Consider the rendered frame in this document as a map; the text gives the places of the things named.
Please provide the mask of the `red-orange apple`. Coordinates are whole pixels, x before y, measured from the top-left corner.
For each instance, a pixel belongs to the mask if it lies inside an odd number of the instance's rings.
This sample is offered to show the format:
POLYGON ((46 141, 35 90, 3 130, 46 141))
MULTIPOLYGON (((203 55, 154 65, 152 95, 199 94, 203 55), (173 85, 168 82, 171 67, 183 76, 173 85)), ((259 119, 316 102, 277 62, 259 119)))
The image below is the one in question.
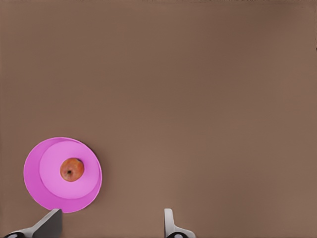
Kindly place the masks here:
POLYGON ((61 177, 68 182, 77 181, 84 173, 84 164, 77 158, 69 158, 60 166, 61 177))

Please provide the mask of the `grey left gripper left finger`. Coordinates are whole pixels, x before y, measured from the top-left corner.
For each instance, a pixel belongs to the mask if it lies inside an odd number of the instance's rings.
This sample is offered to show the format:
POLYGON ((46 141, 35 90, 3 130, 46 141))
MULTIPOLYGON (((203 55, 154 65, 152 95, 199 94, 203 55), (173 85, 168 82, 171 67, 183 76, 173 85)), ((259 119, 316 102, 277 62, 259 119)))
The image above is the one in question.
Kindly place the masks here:
POLYGON ((52 209, 34 226, 13 231, 3 238, 60 238, 62 233, 62 210, 52 209))

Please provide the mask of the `pink round plate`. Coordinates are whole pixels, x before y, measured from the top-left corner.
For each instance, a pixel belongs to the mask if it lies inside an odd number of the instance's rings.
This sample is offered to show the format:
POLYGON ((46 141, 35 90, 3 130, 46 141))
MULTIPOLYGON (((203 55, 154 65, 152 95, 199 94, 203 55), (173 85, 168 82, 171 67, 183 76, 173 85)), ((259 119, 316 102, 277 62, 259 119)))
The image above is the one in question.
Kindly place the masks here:
POLYGON ((53 137, 38 143, 28 154, 24 183, 32 198, 46 209, 72 213, 89 206, 102 186, 102 169, 95 153, 84 143, 68 137, 53 137), (83 175, 70 182, 60 167, 70 158, 84 165, 83 175))

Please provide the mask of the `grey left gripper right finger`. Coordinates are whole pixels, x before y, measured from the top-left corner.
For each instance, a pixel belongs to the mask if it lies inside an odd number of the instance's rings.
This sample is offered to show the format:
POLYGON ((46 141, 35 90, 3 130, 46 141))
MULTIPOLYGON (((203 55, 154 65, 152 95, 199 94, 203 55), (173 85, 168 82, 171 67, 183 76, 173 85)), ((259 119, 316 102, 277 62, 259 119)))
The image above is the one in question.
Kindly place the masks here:
POLYGON ((164 238, 196 238, 196 235, 187 229, 180 228, 174 223, 173 211, 164 209, 164 238))

